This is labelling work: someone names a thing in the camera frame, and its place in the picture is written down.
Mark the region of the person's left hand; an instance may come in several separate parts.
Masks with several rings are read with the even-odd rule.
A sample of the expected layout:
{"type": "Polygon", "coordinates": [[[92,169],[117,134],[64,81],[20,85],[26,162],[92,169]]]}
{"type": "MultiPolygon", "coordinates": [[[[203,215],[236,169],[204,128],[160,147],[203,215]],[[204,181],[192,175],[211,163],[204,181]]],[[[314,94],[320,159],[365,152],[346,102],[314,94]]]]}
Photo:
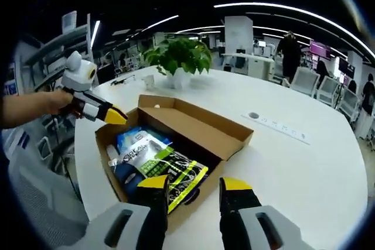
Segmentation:
{"type": "Polygon", "coordinates": [[[58,89],[50,92],[38,92],[37,95],[37,109],[40,114],[52,115],[68,115],[72,114],[76,117],[81,117],[73,105],[73,95],[58,89]]]}

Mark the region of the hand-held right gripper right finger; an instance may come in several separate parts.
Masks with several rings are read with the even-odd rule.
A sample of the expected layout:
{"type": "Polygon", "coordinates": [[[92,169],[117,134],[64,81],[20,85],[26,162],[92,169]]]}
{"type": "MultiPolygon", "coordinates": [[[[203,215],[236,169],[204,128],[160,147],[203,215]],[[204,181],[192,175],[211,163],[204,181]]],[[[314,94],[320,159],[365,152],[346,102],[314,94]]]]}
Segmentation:
{"type": "Polygon", "coordinates": [[[299,227],[264,206],[242,180],[220,178],[220,232],[225,249],[302,249],[299,227]]]}

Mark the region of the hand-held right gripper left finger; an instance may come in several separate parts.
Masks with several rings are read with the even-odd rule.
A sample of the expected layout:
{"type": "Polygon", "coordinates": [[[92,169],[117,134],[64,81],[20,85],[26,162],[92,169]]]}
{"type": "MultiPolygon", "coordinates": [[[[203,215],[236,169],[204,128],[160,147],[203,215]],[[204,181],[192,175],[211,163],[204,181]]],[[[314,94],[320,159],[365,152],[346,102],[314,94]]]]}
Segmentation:
{"type": "Polygon", "coordinates": [[[169,177],[150,177],[137,185],[129,203],[119,203],[87,227],[85,249],[162,249],[168,229],[169,177]]]}

